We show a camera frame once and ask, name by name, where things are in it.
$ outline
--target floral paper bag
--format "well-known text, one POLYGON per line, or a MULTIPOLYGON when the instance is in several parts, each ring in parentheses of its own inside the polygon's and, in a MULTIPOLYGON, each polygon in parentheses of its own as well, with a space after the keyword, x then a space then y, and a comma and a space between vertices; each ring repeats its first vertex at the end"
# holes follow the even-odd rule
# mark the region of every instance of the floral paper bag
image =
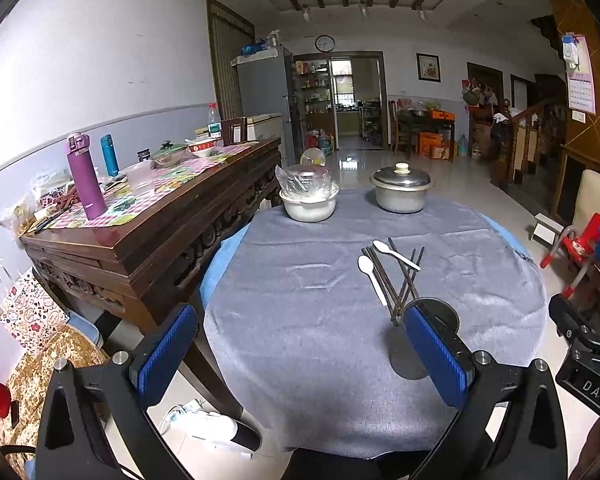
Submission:
POLYGON ((37 355, 69 317, 51 299, 29 269, 16 280, 0 304, 0 322, 30 354, 37 355))

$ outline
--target metal screw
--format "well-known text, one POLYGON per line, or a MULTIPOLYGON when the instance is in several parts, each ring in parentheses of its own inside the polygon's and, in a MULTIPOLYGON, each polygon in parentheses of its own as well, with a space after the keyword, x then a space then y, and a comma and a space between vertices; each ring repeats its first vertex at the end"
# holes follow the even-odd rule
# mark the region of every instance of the metal screw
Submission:
POLYGON ((121 350, 120 352, 116 352, 115 354, 113 354, 113 357, 111 358, 111 360, 113 361, 113 364, 116 365, 123 365, 124 363, 126 363, 126 361, 129 359, 129 354, 128 352, 125 352, 124 350, 121 350))
POLYGON ((493 361, 493 358, 491 357, 491 354, 487 351, 484 350, 477 350, 474 352, 474 359, 476 361, 478 361, 481 365, 488 365, 491 361, 493 361))
POLYGON ((69 361, 67 361, 64 357, 56 359, 56 362, 54 363, 54 370, 56 370, 58 372, 60 370, 64 370, 68 364, 69 364, 69 361))
POLYGON ((535 359, 534 365, 541 372, 545 372, 549 369, 549 365, 546 363, 546 361, 544 359, 535 359))

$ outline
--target purple bottle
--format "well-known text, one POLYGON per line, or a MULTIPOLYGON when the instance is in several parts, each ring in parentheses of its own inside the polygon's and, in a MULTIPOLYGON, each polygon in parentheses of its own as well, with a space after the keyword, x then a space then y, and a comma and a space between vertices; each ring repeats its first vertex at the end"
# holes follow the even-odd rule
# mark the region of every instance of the purple bottle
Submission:
POLYGON ((69 161, 69 168, 78 190, 80 202, 82 202, 87 218, 93 220, 107 210, 107 205, 104 203, 98 178, 93 169, 89 153, 89 136, 76 132, 69 135, 66 142, 66 158, 69 161))

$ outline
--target plastic spoon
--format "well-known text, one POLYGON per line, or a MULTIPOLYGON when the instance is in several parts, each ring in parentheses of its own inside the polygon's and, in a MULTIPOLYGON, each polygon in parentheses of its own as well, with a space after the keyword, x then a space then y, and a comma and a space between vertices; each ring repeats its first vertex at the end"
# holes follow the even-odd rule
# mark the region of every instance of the plastic spoon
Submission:
POLYGON ((374 289, 376 290, 378 299, 380 300, 380 302, 382 303, 383 306, 386 306, 386 298, 384 297, 384 294, 382 293, 382 289, 380 288, 380 284, 378 283, 378 280, 376 280, 376 277, 374 276, 374 263, 367 256, 359 256, 358 257, 358 268, 362 272, 364 272, 369 277, 369 279, 371 279, 371 283, 374 286, 374 289))
POLYGON ((414 264, 411 260, 409 260, 409 259, 405 258, 404 256, 402 256, 400 253, 392 251, 390 249, 390 247, 387 244, 385 244, 384 242, 381 242, 380 240, 374 240, 374 247, 376 249, 378 249, 378 251, 380 251, 381 253, 390 254, 391 256, 395 256, 401 262, 406 263, 408 266, 413 267, 416 270, 420 270, 419 266, 417 266, 416 264, 414 264))

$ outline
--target gray refrigerator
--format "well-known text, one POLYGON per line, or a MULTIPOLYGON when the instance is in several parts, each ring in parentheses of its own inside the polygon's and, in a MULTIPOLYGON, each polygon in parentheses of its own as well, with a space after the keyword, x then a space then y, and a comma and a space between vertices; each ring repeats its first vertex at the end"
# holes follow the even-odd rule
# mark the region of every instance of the gray refrigerator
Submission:
POLYGON ((293 55, 282 45, 258 52, 237 63, 242 113, 247 117, 281 115, 281 152, 286 155, 289 166, 297 164, 302 154, 302 131, 294 97, 293 63, 293 55))

